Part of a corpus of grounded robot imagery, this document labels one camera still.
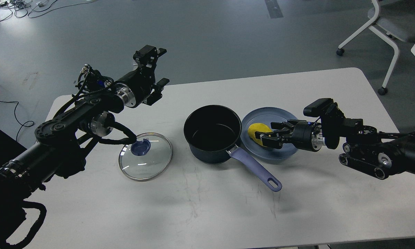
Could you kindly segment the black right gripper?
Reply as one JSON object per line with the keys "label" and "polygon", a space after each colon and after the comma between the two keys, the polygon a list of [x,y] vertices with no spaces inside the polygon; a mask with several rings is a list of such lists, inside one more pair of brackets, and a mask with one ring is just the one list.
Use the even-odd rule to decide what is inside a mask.
{"label": "black right gripper", "polygon": [[255,132],[256,143],[262,147],[282,149],[283,144],[292,144],[300,150],[317,152],[326,145],[321,123],[291,119],[270,124],[274,132]]}

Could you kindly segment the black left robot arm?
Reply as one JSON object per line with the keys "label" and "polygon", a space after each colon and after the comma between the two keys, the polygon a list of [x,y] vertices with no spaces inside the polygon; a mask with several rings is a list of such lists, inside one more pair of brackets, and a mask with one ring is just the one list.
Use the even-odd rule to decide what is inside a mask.
{"label": "black left robot arm", "polygon": [[156,81],[155,68],[166,52],[145,45],[133,54],[134,70],[117,81],[84,65],[78,92],[35,129],[35,144],[0,164],[0,249],[22,249],[34,239],[47,209],[27,199],[36,190],[44,191],[44,183],[55,175],[68,178],[83,171],[97,144],[136,143],[137,135],[114,114],[162,98],[169,79]]}

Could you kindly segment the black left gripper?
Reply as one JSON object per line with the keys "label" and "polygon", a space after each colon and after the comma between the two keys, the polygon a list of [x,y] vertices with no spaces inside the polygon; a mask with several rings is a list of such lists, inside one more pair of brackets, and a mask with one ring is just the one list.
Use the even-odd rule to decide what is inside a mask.
{"label": "black left gripper", "polygon": [[162,98],[164,87],[170,82],[162,78],[155,83],[155,68],[158,58],[166,54],[165,48],[145,45],[133,54],[133,70],[115,82],[115,92],[124,106],[138,107],[144,103],[153,105]]}

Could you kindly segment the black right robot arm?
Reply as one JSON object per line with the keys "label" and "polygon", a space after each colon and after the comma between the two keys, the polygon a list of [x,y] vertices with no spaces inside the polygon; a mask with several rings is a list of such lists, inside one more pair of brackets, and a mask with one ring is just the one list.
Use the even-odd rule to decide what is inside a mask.
{"label": "black right robot arm", "polygon": [[415,131],[410,133],[380,132],[366,126],[363,119],[345,117],[332,98],[320,98],[306,106],[303,114],[315,122],[290,119],[272,122],[272,132],[253,131],[256,140],[268,148],[281,149],[292,144],[304,151],[317,152],[323,146],[336,149],[341,138],[342,165],[380,180],[391,175],[415,174]]}

